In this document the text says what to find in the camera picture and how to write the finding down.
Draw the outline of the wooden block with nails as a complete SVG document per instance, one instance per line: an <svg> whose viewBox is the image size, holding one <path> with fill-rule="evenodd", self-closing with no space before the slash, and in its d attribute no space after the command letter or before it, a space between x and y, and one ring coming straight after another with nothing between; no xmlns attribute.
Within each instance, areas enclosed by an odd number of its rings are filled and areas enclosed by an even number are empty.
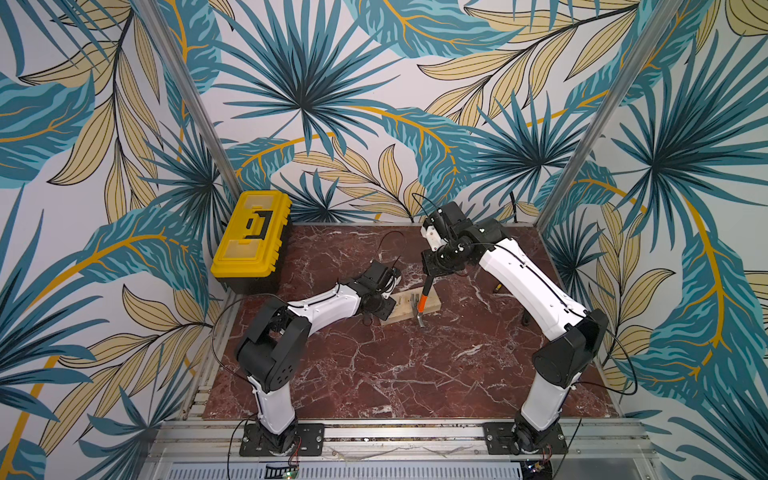
<svg viewBox="0 0 768 480"><path fill-rule="evenodd" d="M421 300L422 288L412 288L405 291L393 293L391 299L395 301L395 307L386 320L382 320L382 325L391 325L406 320L416 320L416 311ZM422 317L427 314L435 313L441 310L442 303L435 291L432 291L427 297Z"/></svg>

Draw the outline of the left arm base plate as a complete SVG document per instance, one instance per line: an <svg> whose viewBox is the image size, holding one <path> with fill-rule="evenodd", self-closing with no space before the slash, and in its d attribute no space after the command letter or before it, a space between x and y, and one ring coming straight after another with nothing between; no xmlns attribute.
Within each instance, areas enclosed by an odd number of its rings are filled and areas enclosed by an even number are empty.
<svg viewBox="0 0 768 480"><path fill-rule="evenodd" d="M239 455L242 457L290 456L319 457L325 437L323 423L291 423L280 434L270 432L261 423L244 428Z"/></svg>

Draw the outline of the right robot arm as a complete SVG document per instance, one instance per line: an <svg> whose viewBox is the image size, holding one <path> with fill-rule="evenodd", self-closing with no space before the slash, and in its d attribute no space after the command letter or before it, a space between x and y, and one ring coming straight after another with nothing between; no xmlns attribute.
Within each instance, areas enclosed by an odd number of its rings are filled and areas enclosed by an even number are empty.
<svg viewBox="0 0 768 480"><path fill-rule="evenodd" d="M502 450L512 454L553 451L562 407L602 345L607 315L565 293L493 218L473 222L450 202L426 216L421 235L429 247L421 254L426 280L418 316L435 279L478 265L517 299L546 337L532 357L536 374L526 401L499 440Z"/></svg>

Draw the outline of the claw hammer orange black handle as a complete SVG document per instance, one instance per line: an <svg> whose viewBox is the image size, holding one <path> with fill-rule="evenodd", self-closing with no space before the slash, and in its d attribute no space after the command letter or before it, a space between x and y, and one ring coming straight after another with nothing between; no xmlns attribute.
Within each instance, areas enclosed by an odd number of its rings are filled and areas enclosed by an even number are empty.
<svg viewBox="0 0 768 480"><path fill-rule="evenodd" d="M424 311L426 308L430 291L432 289L433 282L434 282L434 277L431 275L428 275L424 281L419 299L412 301L413 307L414 307L414 316L420 328L425 327L423 315L424 315Z"/></svg>

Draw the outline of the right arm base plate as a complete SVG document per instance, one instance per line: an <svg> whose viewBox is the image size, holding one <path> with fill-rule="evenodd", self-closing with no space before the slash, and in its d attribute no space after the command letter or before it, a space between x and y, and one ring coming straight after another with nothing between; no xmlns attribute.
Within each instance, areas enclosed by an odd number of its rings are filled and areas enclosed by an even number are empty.
<svg viewBox="0 0 768 480"><path fill-rule="evenodd" d="M568 446L558 422L538 431L520 421L486 422L481 425L489 455L565 454Z"/></svg>

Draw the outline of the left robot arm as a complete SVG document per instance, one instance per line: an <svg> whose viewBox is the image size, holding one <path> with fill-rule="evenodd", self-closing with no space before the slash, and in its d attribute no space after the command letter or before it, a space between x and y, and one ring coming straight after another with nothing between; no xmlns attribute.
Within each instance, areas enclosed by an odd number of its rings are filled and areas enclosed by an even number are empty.
<svg viewBox="0 0 768 480"><path fill-rule="evenodd" d="M255 428L268 452L282 454L298 445L289 383L309 337L361 314L387 320L396 306L392 294L400 280L397 267L373 260L362 274L340 280L326 292L292 302L273 296L264 302L234 353L257 400Z"/></svg>

